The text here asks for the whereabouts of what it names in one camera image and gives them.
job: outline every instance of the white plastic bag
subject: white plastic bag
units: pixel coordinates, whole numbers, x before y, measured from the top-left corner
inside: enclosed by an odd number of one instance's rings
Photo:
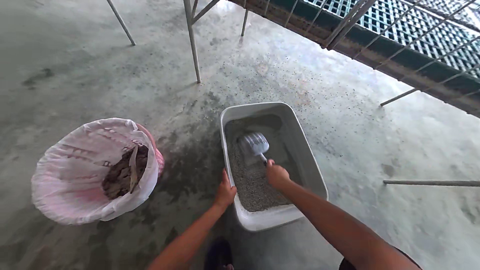
[[[135,144],[148,147],[145,172],[133,193],[109,200],[102,181],[110,166]],[[33,204],[61,224],[108,221],[132,211],[153,191],[163,158],[132,120],[97,120],[75,129],[50,147],[38,161],[32,177]]]

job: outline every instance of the litter scoop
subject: litter scoop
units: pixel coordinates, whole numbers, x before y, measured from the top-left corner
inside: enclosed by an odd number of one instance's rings
[[[246,155],[260,156],[264,165],[267,165],[267,159],[264,153],[268,151],[270,145],[265,136],[260,132],[249,133],[240,138],[240,147]]]

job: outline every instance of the litter box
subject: litter box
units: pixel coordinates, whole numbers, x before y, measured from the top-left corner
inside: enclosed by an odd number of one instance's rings
[[[295,160],[302,185],[315,194],[328,200],[328,192],[315,157],[303,133],[300,123],[293,109],[284,102],[264,102],[228,107],[220,115],[220,129],[223,155],[230,182],[235,185],[228,158],[225,126],[228,122],[245,117],[257,117],[273,114],[282,120],[281,133],[285,147]],[[302,212],[295,205],[282,205],[268,208],[263,211],[249,212],[240,203],[235,195],[233,202],[237,218],[247,231],[257,232],[277,227],[303,217]]]

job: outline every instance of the hand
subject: hand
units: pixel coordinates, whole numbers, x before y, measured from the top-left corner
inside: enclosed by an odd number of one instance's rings
[[[228,179],[227,171],[222,171],[222,182],[216,191],[214,205],[220,206],[224,211],[232,204],[235,194],[237,193],[236,186],[230,186],[230,180]]]
[[[280,165],[275,165],[274,160],[268,160],[266,168],[268,183],[271,184],[274,188],[280,189],[283,184],[289,183],[291,181],[288,171]]]

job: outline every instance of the forearm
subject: forearm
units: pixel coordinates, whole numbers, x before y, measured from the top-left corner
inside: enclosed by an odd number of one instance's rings
[[[296,183],[285,182],[280,191],[358,269],[370,266],[373,261],[377,263],[378,257],[386,256],[385,259],[389,259],[388,257],[397,255],[396,250],[365,224]]]
[[[190,227],[170,243],[152,262],[149,270],[186,269],[225,208],[213,205]]]

